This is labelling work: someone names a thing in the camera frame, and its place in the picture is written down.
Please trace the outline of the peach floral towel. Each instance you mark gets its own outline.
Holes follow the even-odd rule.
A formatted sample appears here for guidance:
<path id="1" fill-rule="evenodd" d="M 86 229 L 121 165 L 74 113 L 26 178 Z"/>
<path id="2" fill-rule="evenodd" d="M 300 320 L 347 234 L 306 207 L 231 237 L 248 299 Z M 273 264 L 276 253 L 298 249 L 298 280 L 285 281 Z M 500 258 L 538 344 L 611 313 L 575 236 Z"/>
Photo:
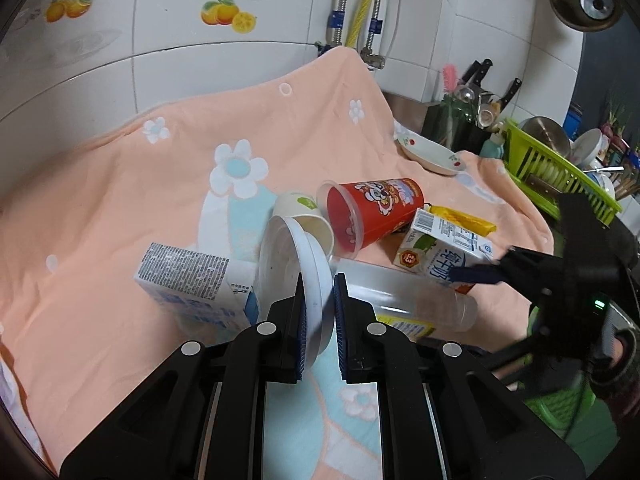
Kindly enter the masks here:
<path id="1" fill-rule="evenodd" d="M 152 243 L 253 261 L 277 197 L 326 181 L 409 178 L 425 199 L 496 226 L 497 252 L 551 252 L 495 160 L 446 178 L 402 156 L 384 96 L 337 49 L 279 79 L 151 110 L 43 165 L 1 202 L 2 349 L 49 463 L 182 341 L 134 281 Z"/>

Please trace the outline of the white green milk carton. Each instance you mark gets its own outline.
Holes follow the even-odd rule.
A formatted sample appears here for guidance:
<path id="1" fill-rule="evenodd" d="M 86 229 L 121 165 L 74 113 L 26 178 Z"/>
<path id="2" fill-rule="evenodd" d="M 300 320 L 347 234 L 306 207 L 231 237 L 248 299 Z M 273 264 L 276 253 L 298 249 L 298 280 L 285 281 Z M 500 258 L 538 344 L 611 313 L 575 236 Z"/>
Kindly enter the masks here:
<path id="1" fill-rule="evenodd" d="M 466 295 L 474 285 L 453 280 L 449 271 L 488 263 L 494 257 L 494 246 L 487 238 L 418 209 L 393 264 Z"/>

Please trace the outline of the steel pot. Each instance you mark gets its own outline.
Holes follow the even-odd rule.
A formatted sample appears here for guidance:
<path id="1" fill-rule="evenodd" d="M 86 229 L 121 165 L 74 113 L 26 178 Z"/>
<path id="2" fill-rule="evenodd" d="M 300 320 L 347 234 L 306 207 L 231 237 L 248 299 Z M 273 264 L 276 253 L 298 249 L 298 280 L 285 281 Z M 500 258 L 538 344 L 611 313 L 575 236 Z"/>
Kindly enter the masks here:
<path id="1" fill-rule="evenodd" d="M 567 158 L 570 156 L 570 139 L 562 127 L 553 119 L 544 116 L 535 116 L 523 120 L 518 124 L 525 133 L 532 136 L 548 148 Z"/>

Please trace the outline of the red plastic cup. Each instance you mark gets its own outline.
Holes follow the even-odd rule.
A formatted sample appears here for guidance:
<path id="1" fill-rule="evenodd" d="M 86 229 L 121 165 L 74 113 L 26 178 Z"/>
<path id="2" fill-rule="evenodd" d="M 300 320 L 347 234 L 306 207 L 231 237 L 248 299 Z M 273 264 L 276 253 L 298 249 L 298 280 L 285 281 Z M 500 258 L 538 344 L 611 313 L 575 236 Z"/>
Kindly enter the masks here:
<path id="1" fill-rule="evenodd" d="M 425 204 L 420 185 L 408 178 L 328 181 L 318 189 L 317 202 L 334 235 L 334 254 L 352 259 L 409 224 Z"/>

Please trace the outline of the yellow wrapper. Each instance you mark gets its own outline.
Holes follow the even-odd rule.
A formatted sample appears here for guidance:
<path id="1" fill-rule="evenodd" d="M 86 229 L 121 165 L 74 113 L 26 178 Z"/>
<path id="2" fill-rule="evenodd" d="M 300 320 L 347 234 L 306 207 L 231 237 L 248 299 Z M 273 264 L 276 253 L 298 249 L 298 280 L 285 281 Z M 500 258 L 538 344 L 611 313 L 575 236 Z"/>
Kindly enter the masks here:
<path id="1" fill-rule="evenodd" d="M 426 204 L 424 209 L 430 214 L 434 214 L 434 216 L 442 218 L 456 226 L 461 226 L 482 237 L 488 237 L 489 234 L 497 231 L 495 224 L 475 217 L 472 214 L 466 214 L 462 211 L 443 206 L 434 206 L 432 204 Z"/>

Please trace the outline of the green dish rack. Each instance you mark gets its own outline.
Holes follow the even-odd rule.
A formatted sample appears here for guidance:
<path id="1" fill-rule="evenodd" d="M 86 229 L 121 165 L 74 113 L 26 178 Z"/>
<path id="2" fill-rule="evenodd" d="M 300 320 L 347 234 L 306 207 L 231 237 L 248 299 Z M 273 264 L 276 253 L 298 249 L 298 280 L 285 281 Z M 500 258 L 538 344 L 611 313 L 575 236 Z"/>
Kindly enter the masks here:
<path id="1" fill-rule="evenodd" d="M 584 194 L 596 218 L 605 226 L 622 211 L 620 203 L 604 188 L 552 148 L 518 128 L 514 120 L 506 121 L 504 133 L 506 172 L 534 205 L 554 220 L 560 218 L 561 194 Z"/>

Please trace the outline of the blue white milk carton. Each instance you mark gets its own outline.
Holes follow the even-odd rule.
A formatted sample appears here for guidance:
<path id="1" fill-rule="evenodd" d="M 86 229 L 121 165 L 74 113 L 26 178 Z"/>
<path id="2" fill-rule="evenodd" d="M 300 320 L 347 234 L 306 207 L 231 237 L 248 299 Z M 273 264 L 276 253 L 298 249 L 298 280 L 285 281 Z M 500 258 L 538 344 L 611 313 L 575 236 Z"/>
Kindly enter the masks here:
<path id="1" fill-rule="evenodd" d="M 256 264 L 153 243 L 134 280 L 166 310 L 240 332 L 257 323 Z"/>

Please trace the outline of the clear plastic tube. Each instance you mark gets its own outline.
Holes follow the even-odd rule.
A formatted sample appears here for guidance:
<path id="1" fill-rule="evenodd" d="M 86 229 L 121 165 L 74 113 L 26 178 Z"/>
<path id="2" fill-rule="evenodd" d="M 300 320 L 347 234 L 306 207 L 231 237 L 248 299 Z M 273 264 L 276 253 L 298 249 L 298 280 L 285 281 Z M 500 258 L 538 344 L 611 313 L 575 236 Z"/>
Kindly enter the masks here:
<path id="1" fill-rule="evenodd" d="M 331 269 L 345 275 L 349 295 L 370 304 L 378 322 L 412 340 L 436 330 L 467 332 L 476 322 L 473 297 L 429 278 L 352 259 L 334 259 Z"/>

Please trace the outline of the steel water pipe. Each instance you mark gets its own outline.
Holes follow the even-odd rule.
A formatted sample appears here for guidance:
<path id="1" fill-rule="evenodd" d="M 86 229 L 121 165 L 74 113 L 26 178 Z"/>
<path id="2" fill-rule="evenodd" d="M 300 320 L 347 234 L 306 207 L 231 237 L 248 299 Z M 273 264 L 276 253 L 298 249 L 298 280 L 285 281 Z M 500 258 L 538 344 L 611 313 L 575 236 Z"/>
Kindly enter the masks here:
<path id="1" fill-rule="evenodd" d="M 331 11 L 326 20 L 326 43 L 336 47 L 342 43 L 347 0 L 332 0 Z"/>

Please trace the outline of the white strawberry dish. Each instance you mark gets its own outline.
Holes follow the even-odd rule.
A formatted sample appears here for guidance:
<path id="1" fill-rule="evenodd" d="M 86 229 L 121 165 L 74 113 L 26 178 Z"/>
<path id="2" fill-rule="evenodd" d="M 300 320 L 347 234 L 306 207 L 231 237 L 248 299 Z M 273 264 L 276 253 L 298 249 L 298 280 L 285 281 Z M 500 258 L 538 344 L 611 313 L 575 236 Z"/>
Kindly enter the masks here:
<path id="1" fill-rule="evenodd" d="M 433 174 L 454 177 L 466 169 L 464 161 L 449 148 L 422 138 L 418 134 L 396 132 L 395 141 L 408 159 L 417 162 Z"/>

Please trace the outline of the white paper cup green leaf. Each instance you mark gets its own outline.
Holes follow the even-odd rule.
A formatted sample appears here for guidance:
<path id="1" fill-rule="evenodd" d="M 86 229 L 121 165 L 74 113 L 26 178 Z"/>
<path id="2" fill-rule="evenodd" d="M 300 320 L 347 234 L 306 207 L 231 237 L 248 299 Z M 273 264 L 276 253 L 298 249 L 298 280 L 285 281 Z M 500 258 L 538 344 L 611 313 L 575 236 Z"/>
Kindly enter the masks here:
<path id="1" fill-rule="evenodd" d="M 305 232 L 318 240 L 327 256 L 332 254 L 334 234 L 313 197 L 298 191 L 282 193 L 274 203 L 272 214 L 296 220 Z"/>

